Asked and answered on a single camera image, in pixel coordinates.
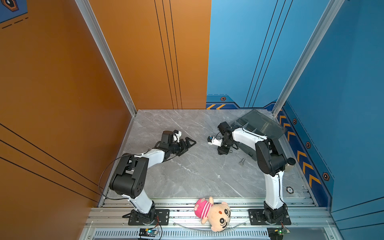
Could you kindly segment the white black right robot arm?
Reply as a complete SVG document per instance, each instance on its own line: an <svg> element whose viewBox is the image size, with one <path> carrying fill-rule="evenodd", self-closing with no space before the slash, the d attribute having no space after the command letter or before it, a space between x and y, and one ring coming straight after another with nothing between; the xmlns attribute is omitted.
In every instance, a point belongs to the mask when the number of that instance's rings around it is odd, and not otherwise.
<svg viewBox="0 0 384 240"><path fill-rule="evenodd" d="M218 147L220 155L227 155L234 145L243 144L256 153L256 162L265 176L266 197L262 220L267 224L288 224L288 206L283 198L283 175L286 166L293 167L296 164L294 158L288 158L279 145L278 139L258 135L245 130L242 127L235 128L227 122L218 125L220 140L212 137L211 144Z"/></svg>

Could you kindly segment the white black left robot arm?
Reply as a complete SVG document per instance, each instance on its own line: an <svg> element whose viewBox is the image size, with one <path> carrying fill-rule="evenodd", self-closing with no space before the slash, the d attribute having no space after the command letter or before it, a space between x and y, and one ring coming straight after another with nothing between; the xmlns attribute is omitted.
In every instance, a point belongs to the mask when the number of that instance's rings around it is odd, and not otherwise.
<svg viewBox="0 0 384 240"><path fill-rule="evenodd" d="M166 135L149 151L142 154L124 154L110 180L109 188L127 199L134 209L125 218L133 224L150 225L156 220L156 205L144 190L148 169L167 162L171 156L179 157L186 153L196 141L189 137L178 139Z"/></svg>

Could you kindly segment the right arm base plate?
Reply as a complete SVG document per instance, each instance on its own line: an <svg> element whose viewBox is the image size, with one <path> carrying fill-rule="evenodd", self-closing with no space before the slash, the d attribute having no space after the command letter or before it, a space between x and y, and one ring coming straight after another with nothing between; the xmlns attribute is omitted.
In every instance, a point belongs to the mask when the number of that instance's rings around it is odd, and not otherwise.
<svg viewBox="0 0 384 240"><path fill-rule="evenodd" d="M269 209L249 209L248 210L250 223L252 226L277 226L283 224L290 226L292 224L288 210L269 210Z"/></svg>

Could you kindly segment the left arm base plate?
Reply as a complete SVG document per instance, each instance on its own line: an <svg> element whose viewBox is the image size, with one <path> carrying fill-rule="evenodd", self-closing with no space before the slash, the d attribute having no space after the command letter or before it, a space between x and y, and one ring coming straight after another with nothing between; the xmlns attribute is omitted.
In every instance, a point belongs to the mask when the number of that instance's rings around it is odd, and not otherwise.
<svg viewBox="0 0 384 240"><path fill-rule="evenodd" d="M129 226L156 225L167 226L170 219L169 209L154 209L148 214L142 214L136 210L132 210L129 215Z"/></svg>

